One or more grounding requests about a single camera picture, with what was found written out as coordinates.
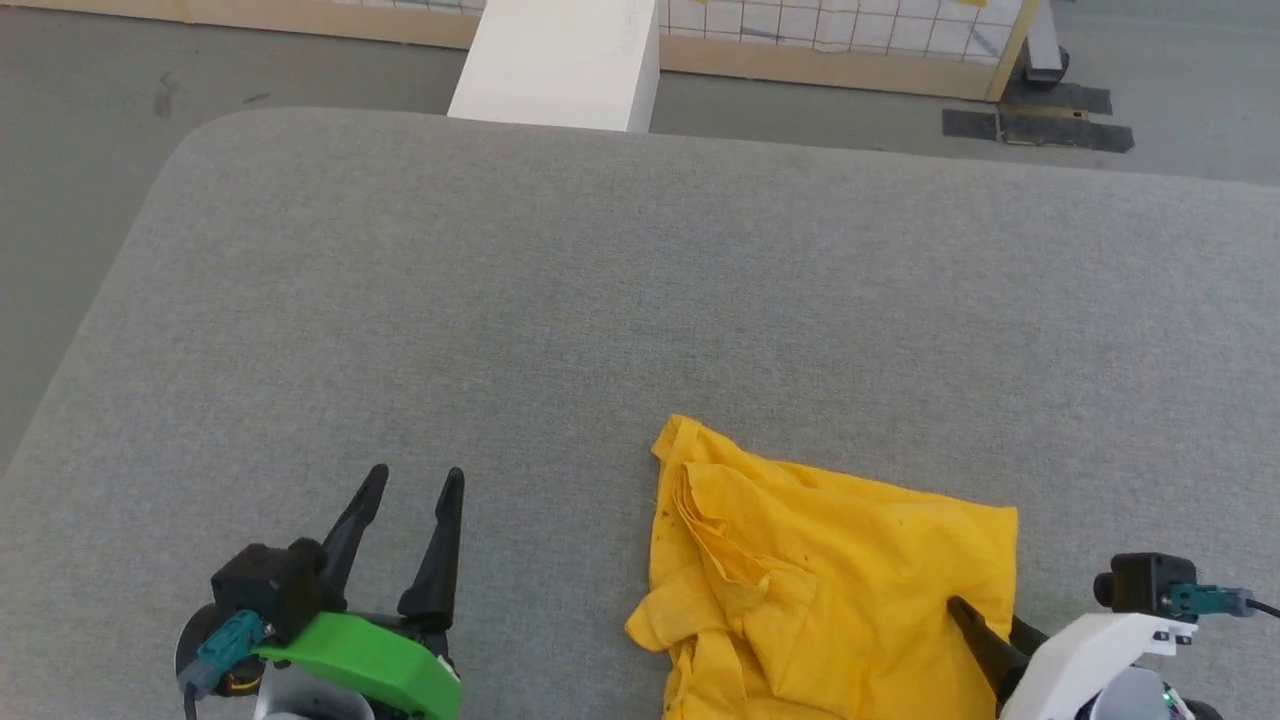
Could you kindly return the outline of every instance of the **concrete floor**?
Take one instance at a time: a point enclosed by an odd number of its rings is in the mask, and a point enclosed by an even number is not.
[[[1280,5],[1057,8],[1126,155],[941,136],[963,102],[664,74],[653,132],[1280,184]],[[444,113],[462,53],[0,8],[0,474],[168,155],[251,108]]]

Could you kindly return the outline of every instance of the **green plastic part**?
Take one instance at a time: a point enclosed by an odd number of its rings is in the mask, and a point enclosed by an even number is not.
[[[364,618],[316,615],[288,647],[261,644],[264,660],[288,660],[316,678],[355,691],[408,715],[454,720],[462,684],[444,661],[416,642]]]

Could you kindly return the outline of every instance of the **gray fabric surface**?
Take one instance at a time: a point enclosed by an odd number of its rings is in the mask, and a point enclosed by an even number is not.
[[[161,173],[0,488],[0,712],[180,716],[173,643],[212,570],[324,533],[385,461],[349,588],[372,611],[468,474],[466,717],[655,717],[668,661],[622,623],[671,413],[1016,505],[1019,610],[1048,630],[1120,551],[1280,600],[1277,208],[408,114],[218,120]],[[1275,716],[1280,623],[1197,641],[1172,682]]]

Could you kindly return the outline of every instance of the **wooden frame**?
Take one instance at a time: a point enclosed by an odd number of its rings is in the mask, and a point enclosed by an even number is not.
[[[466,50],[479,19],[428,10],[343,5],[319,0],[0,0],[0,5],[74,10],[193,24],[385,40]],[[996,102],[1021,53],[1038,3],[1024,0],[996,65],[873,53],[724,42],[664,35],[662,69],[933,95]]]

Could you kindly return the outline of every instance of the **yellow shirt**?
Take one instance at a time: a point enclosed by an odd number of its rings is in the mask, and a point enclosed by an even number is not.
[[[649,594],[627,620],[666,650],[666,720],[992,720],[947,615],[1009,637],[1018,511],[756,457],[672,416]]]

